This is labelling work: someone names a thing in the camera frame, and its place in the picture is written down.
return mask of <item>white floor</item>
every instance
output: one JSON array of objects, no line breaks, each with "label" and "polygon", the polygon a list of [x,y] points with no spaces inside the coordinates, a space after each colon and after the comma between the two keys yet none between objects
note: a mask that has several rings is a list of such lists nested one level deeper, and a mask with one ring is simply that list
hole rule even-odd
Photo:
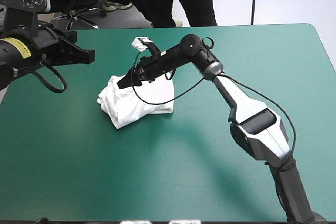
[{"label": "white floor", "polygon": [[[251,0],[214,0],[218,25],[249,25]],[[175,19],[188,26],[182,7],[176,0],[173,8]],[[117,10],[106,18],[90,15],[101,28],[149,27],[150,23],[133,7]],[[327,54],[336,68],[336,0],[257,0],[255,24],[310,23],[316,28]],[[87,28],[77,24],[75,29]]]}]

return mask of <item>wire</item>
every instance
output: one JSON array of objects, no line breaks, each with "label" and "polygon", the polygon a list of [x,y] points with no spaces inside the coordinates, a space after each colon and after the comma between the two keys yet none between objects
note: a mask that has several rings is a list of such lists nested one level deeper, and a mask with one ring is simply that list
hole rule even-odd
[{"label": "wire", "polygon": [[180,97],[182,97],[183,95],[187,94],[189,91],[193,90],[194,88],[196,88],[203,80],[204,78],[202,78],[201,80],[199,80],[195,85],[193,85],[191,88],[187,89],[186,91],[184,91],[182,94],[179,94],[178,96],[174,97],[173,99],[169,100],[169,101],[166,101],[166,102],[160,102],[160,103],[152,103],[152,102],[147,102],[145,101],[144,99],[142,99],[138,93],[136,92],[135,90],[135,87],[134,87],[134,84],[133,84],[133,73],[134,73],[134,68],[135,68],[135,65],[137,64],[137,60],[138,60],[138,57],[140,55],[141,52],[139,52],[137,55],[136,55],[136,58],[135,58],[135,61],[134,61],[134,64],[133,64],[133,67],[132,67],[132,73],[131,73],[131,84],[132,84],[132,89],[135,93],[135,95],[144,103],[146,104],[149,104],[149,105],[164,105],[166,103],[169,103],[169,102],[172,102]]},{"label": "wire", "polygon": [[[287,157],[287,159],[285,160],[285,162],[284,162],[280,167],[278,167],[278,168],[275,168],[275,167],[271,166],[271,165],[270,165],[269,163],[267,163],[267,162],[266,162],[265,164],[268,165],[268,166],[270,166],[270,167],[272,167],[272,168],[273,168],[274,170],[276,170],[277,172],[285,172],[285,171],[291,169],[293,166],[287,167],[287,169],[283,169],[283,167],[284,167],[284,166],[290,161],[290,159],[293,157],[293,153],[294,153],[294,149],[295,149],[295,143],[296,143],[296,130],[295,130],[294,124],[293,124],[292,120],[290,119],[289,115],[285,112],[285,110],[284,110],[278,103],[276,103],[276,102],[273,101],[272,99],[268,98],[267,96],[263,95],[262,93],[256,91],[255,89],[250,88],[249,86],[242,84],[241,82],[235,80],[235,79],[232,78],[231,76],[228,76],[228,75],[226,75],[226,74],[224,74],[224,73],[218,74],[217,76],[226,77],[226,78],[230,79],[231,81],[235,82],[236,84],[238,84],[238,85],[240,85],[240,86],[242,86],[242,87],[244,87],[244,88],[246,88],[246,89],[249,89],[249,90],[255,92],[256,94],[260,95],[261,97],[263,97],[263,98],[265,98],[266,100],[268,100],[268,101],[270,101],[271,103],[273,103],[276,107],[278,107],[278,108],[283,112],[283,114],[284,114],[284,115],[286,116],[286,118],[288,119],[288,121],[289,121],[289,123],[290,123],[290,126],[291,126],[292,129],[293,129],[293,144],[292,144],[292,148],[291,148],[291,151],[290,151],[290,155],[288,155],[288,157]],[[276,189],[276,193],[277,193],[277,197],[278,197],[278,200],[279,200],[279,202],[280,202],[280,205],[281,205],[281,207],[283,208],[283,210],[285,211],[285,213],[286,213],[286,215],[287,215],[287,218],[288,218],[291,222],[293,222],[294,224],[302,224],[302,223],[299,223],[299,222],[293,220],[293,217],[291,216],[289,210],[287,209],[287,207],[286,207],[286,205],[285,205],[285,203],[284,203],[283,198],[281,197],[281,194],[282,194],[282,192],[281,192],[281,188],[279,187],[279,185],[278,185],[278,183],[276,182],[276,180],[275,180],[275,189]],[[313,220],[313,218],[312,218],[312,219],[309,219],[306,223],[310,223],[312,220]]]},{"label": "wire", "polygon": [[284,172],[286,170],[283,170],[283,167],[289,162],[289,160],[293,157],[293,153],[294,153],[294,149],[295,149],[295,143],[296,143],[296,130],[295,130],[295,127],[294,127],[294,124],[292,122],[292,120],[290,119],[289,115],[286,113],[286,111],[278,104],[276,103],[275,101],[273,101],[272,99],[268,98],[267,96],[263,95],[262,93],[258,92],[257,90],[253,89],[253,88],[250,88],[249,86],[247,85],[244,85],[242,84],[241,82],[233,79],[232,77],[224,74],[224,73],[221,73],[221,74],[218,74],[217,76],[222,76],[222,77],[226,77],[228,79],[230,79],[231,81],[237,83],[238,85],[246,88],[246,89],[249,89],[253,92],[255,92],[256,94],[260,95],[261,97],[265,98],[266,100],[270,101],[271,103],[273,103],[276,107],[279,108],[279,110],[281,110],[283,112],[283,114],[286,116],[288,122],[290,123],[290,126],[292,127],[292,130],[293,130],[293,144],[292,144],[292,148],[291,148],[291,151],[290,151],[290,155],[287,157],[286,161],[279,167],[279,168],[276,168],[276,167],[273,167],[275,170],[278,170],[280,172]]}]

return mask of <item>crumpled white towel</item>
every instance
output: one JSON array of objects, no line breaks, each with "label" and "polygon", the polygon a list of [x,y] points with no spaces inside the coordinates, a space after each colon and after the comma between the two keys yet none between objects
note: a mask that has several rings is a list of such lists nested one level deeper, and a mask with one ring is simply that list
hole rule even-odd
[{"label": "crumpled white towel", "polygon": [[[117,129],[124,127],[147,114],[171,114],[174,101],[164,105],[149,105],[142,102],[134,93],[132,87],[119,89],[117,82],[123,76],[112,76],[108,86],[104,88],[97,102],[107,113]],[[135,87],[138,95],[150,103],[161,103],[174,98],[173,81],[167,81],[165,76],[158,77],[149,83],[142,82],[142,86]]]}]

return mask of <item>chair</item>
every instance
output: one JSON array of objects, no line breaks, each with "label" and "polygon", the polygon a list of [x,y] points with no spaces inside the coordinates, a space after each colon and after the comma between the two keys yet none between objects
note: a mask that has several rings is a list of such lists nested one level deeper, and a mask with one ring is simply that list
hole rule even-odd
[{"label": "chair", "polygon": [[94,7],[98,0],[50,0],[51,10],[48,13],[61,12],[63,15],[53,18],[50,22],[56,20],[68,19],[69,22],[65,30],[70,30],[75,21],[79,20],[94,29],[99,29],[97,24],[84,18],[82,15],[93,10],[98,10],[99,15],[104,18],[107,13],[100,8]]}]

